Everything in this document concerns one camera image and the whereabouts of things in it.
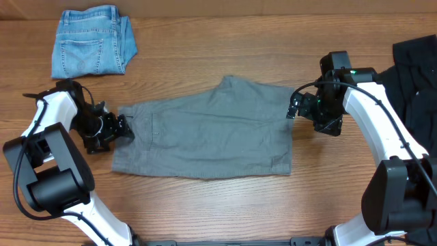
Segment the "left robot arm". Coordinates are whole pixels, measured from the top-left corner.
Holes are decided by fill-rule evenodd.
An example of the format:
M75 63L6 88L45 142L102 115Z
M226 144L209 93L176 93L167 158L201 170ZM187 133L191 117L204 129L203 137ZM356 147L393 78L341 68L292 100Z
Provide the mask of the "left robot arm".
M30 219L73 223L95 245L142 245L140 236L98 197L91 169L70 137L70 130L76 131L88 154L108 152L119 137L135 138L124 115L111 113L104 102L86 102L87 91L64 79L29 95L37 107L32 123L3 145L14 175L14 201Z

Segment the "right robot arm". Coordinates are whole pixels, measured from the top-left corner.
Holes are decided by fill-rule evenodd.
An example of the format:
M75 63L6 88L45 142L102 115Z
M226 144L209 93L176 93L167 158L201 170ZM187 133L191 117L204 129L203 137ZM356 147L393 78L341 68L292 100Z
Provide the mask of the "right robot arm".
M361 213L327 229L320 245L436 244L436 159L406 130L376 81L373 68L340 68L314 81L316 94L295 89L287 117L311 120L317 132L338 136L350 115L371 149L376 171Z

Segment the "grey shorts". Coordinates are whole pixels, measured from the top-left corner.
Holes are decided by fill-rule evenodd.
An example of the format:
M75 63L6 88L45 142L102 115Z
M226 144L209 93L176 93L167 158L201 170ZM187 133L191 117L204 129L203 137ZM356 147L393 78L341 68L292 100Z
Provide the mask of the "grey shorts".
M135 137L117 139L112 169L201 179L288 175L292 92L226 76L207 92L120 107Z

